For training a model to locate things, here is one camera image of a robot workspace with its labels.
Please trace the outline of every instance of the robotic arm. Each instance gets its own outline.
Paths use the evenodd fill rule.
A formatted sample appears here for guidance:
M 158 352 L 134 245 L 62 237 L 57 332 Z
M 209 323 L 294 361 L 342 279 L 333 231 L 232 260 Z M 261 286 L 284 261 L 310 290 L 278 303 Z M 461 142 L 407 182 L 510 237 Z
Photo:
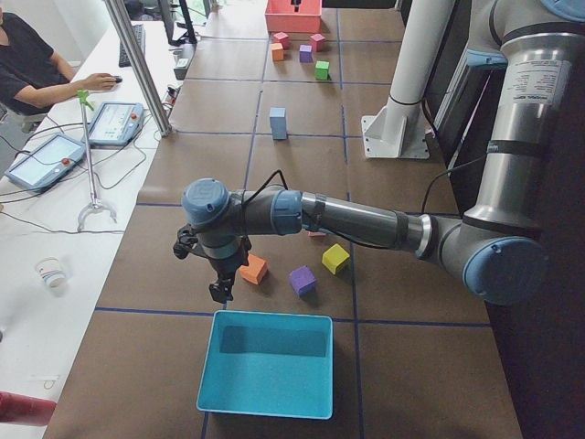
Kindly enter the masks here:
M 529 295 L 545 272 L 544 250 L 529 238 L 471 231 L 459 219 L 407 215 L 282 186 L 228 192 L 221 182 L 203 178 L 186 189 L 183 207 L 188 224 L 177 234 L 175 255 L 183 259 L 193 253 L 209 260 L 218 273 L 209 291 L 220 303 L 233 299 L 236 271 L 248 264 L 250 235 L 286 235 L 301 229 L 413 252 L 500 305 Z
M 547 145 L 572 67 L 585 52 L 580 0 L 474 2 L 470 47 L 500 50 L 508 67 L 476 205 L 462 219 L 407 215 L 269 186 L 228 192 L 215 179 L 183 196 L 188 224 L 175 255 L 207 258 L 218 273 L 214 300 L 232 300 L 238 268 L 248 264 L 249 236 L 331 231 L 435 263 L 483 300 L 511 305 L 545 277 L 548 257 L 535 241 L 536 198 Z

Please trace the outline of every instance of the person's hand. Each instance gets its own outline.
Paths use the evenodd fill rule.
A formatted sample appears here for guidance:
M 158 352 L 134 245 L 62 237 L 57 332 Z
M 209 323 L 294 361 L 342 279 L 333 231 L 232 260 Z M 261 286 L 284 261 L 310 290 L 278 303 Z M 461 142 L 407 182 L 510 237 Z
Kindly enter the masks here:
M 111 90 L 116 85 L 116 79 L 110 73 L 93 73 L 81 82 L 84 89 L 93 91 Z

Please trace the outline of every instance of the person's arm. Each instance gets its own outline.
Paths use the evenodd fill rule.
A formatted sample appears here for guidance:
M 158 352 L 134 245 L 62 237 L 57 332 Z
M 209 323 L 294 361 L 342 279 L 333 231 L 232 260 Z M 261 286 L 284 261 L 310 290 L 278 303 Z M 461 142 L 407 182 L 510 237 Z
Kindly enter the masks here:
M 37 108 L 45 108 L 75 97 L 77 90 L 107 91 L 114 85 L 116 85 L 116 79 L 109 73 L 94 73 L 84 80 L 51 85 L 42 89 L 27 85 L 15 95 L 15 99 Z
M 66 59 L 61 57 L 57 52 L 53 52 L 49 60 L 53 63 L 55 68 L 63 75 L 67 80 L 73 80 L 75 76 L 75 70 L 70 66 Z

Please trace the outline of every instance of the purple foam cube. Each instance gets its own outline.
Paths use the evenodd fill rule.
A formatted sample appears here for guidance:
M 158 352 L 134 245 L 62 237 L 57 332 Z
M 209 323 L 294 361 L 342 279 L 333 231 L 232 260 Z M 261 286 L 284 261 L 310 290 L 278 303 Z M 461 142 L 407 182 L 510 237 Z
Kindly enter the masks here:
M 299 55 L 301 62 L 313 62 L 313 48 L 306 44 L 302 44 L 299 48 Z
M 294 292 L 299 296 L 312 291 L 317 284 L 317 280 L 314 278 L 313 273 L 306 265 L 303 265 L 296 270 L 292 270 L 289 274 L 289 281 L 291 282 Z

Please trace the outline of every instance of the keyboard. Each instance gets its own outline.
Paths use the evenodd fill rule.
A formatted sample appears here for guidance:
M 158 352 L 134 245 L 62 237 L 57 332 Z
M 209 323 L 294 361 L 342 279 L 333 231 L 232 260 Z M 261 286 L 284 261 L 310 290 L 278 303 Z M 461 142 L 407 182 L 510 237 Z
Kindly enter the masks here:
M 134 36 L 136 37 L 136 41 L 138 41 L 138 46 L 140 46 L 141 51 L 145 52 L 146 50 L 146 38 L 144 37 L 144 25 L 132 25 L 132 31 L 134 32 Z M 130 66 L 130 59 L 128 58 L 128 53 L 126 53 L 126 49 L 120 42 L 120 57 L 118 58 L 118 67 L 128 67 Z

